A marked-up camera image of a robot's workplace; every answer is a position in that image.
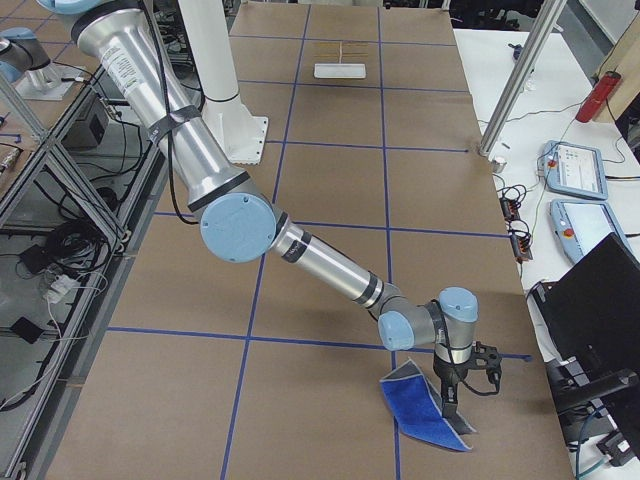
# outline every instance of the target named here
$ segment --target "white support column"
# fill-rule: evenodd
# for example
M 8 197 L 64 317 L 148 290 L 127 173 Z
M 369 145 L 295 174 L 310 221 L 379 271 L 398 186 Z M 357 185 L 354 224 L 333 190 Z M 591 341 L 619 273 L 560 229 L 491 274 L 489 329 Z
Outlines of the white support column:
M 206 96 L 202 117 L 233 163 L 262 157 L 268 119 L 254 117 L 238 90 L 221 0 L 179 0 L 191 50 Z

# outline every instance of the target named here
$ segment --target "label sticker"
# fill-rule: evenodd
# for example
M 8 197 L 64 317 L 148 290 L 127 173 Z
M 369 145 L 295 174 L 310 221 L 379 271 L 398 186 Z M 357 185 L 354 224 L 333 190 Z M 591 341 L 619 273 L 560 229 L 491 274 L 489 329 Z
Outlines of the label sticker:
M 136 64 L 129 54 L 119 46 L 111 47 L 104 52 L 100 62 L 125 97 L 144 83 Z

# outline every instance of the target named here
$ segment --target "blue joint cap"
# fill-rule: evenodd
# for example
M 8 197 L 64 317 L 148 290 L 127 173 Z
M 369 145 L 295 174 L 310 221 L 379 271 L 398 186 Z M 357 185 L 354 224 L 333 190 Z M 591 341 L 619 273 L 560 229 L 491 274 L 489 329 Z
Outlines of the blue joint cap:
M 413 328 L 409 320 L 394 310 L 385 312 L 378 318 L 378 333 L 384 347 L 395 352 L 409 350 L 415 344 Z
M 478 299 L 466 288 L 445 288 L 438 300 L 446 315 L 465 323 L 478 320 Z
M 61 15 L 77 15 L 91 10 L 102 0 L 37 0 L 47 10 Z
M 27 27 L 13 27 L 0 32 L 0 37 L 7 40 L 35 40 L 36 34 Z
M 0 75 L 6 78 L 7 82 L 13 83 L 22 76 L 22 72 L 7 62 L 0 62 Z
M 200 219 L 207 248 L 227 262 L 249 262 L 266 253 L 276 234 L 271 205 L 249 193 L 228 193 L 211 202 Z

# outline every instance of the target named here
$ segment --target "black bracket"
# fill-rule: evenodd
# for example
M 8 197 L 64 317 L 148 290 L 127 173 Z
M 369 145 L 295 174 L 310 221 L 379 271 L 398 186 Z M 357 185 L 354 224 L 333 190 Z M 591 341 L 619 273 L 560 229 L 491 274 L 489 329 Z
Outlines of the black bracket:
M 502 355 L 496 347 L 483 345 L 476 342 L 471 349 L 471 356 L 464 363 L 452 364 L 442 360 L 438 355 L 434 355 L 433 370 L 440 377 L 440 395 L 442 396 L 442 416 L 451 418 L 458 408 L 458 383 L 464 382 L 469 370 L 484 370 L 487 380 L 496 388 L 496 393 L 500 390 L 500 379 L 502 377 Z

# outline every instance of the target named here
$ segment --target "power strip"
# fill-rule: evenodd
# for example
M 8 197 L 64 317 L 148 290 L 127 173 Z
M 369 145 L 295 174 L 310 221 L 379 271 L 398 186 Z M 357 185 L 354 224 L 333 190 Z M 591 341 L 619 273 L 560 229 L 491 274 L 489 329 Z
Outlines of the power strip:
M 74 280 L 68 275 L 60 275 L 49 287 L 49 290 L 44 294 L 44 299 L 49 303 L 56 304 L 71 290 L 72 288 L 78 288 L 80 282 Z
M 516 257 L 518 263 L 528 262 L 533 260 L 531 249 L 528 247 L 528 241 L 518 236 L 516 232 L 511 232 L 509 235 L 511 241 L 511 248 L 513 249 L 513 255 Z

